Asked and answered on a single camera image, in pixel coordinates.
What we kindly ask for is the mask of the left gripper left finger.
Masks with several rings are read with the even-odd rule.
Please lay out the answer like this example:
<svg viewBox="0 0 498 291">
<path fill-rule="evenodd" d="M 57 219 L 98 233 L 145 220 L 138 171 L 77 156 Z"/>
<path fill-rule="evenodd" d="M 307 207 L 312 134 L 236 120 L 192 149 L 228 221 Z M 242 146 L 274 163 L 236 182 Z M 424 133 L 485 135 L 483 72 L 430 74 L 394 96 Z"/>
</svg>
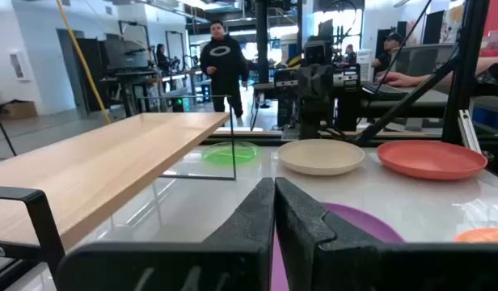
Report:
<svg viewBox="0 0 498 291">
<path fill-rule="evenodd" d="M 60 290 L 267 290 L 275 188 L 261 179 L 203 242 L 94 242 L 58 268 Z"/>
</svg>

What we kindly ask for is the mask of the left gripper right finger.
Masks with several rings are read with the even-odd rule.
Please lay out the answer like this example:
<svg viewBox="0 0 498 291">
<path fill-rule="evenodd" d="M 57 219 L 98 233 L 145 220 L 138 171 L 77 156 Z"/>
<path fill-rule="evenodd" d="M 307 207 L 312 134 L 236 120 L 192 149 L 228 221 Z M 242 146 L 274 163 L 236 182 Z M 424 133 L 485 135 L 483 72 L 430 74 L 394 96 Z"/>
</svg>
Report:
<svg viewBox="0 0 498 291">
<path fill-rule="evenodd" d="M 498 243 L 387 243 L 275 180 L 292 290 L 498 290 Z"/>
</svg>

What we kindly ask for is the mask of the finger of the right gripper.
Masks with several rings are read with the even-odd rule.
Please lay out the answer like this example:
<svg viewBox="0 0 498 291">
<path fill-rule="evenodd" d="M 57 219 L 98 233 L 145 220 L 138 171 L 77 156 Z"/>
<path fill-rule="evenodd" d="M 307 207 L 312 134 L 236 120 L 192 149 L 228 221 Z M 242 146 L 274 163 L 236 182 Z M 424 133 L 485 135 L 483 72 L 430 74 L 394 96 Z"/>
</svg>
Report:
<svg viewBox="0 0 498 291">
<path fill-rule="evenodd" d="M 319 73 L 319 96 L 321 98 L 321 112 L 323 117 L 321 118 L 323 125 L 321 128 L 325 131 L 333 125 L 333 100 L 331 99 L 331 93 L 333 89 L 333 67 L 331 65 L 323 65 L 318 69 Z"/>
<path fill-rule="evenodd" d="M 314 93 L 310 86 L 311 77 L 312 70 L 310 67 L 302 67 L 299 69 L 298 98 L 300 106 L 300 138 L 317 137 Z"/>
</svg>

